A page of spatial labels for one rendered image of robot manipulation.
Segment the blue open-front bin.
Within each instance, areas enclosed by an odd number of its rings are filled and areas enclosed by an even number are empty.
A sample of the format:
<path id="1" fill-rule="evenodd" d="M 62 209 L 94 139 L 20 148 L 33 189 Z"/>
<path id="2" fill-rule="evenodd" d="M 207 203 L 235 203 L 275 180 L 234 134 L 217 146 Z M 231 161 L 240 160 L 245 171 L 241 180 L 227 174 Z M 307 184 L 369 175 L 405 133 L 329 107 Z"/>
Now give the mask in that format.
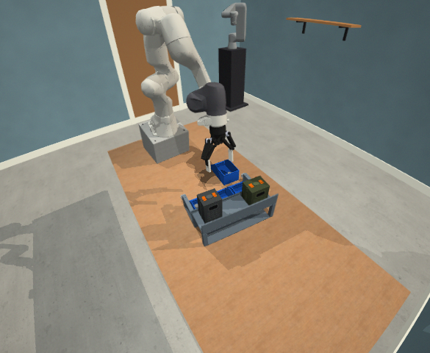
<path id="1" fill-rule="evenodd" d="M 197 208 L 194 207 L 195 204 L 198 204 L 197 198 L 189 200 L 189 202 L 191 203 L 193 209 L 197 209 Z"/>
<path id="2" fill-rule="evenodd" d="M 230 190 L 233 192 L 233 194 L 239 193 L 239 192 L 242 191 L 243 182 L 244 181 L 239 182 L 239 183 L 234 184 L 234 185 L 231 185 L 231 186 L 229 186 L 227 188 L 230 188 Z"/>
<path id="3" fill-rule="evenodd" d="M 233 195 L 233 192 L 230 190 L 230 188 L 224 188 L 224 189 L 218 190 L 217 192 L 222 199 Z"/>
<path id="4" fill-rule="evenodd" d="M 239 180 L 239 169 L 229 160 L 212 164 L 211 169 L 223 185 Z M 228 174 L 228 172 L 232 173 Z"/>

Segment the olive green tool case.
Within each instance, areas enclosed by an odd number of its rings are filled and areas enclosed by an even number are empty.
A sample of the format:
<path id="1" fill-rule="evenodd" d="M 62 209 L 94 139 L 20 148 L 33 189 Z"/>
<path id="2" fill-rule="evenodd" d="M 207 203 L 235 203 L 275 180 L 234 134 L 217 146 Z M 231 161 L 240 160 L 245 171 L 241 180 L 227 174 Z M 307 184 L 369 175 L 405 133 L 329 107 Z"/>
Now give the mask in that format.
<path id="1" fill-rule="evenodd" d="M 269 189 L 270 185 L 261 176 L 257 176 L 243 182 L 242 197 L 248 205 L 251 205 L 266 199 Z"/>

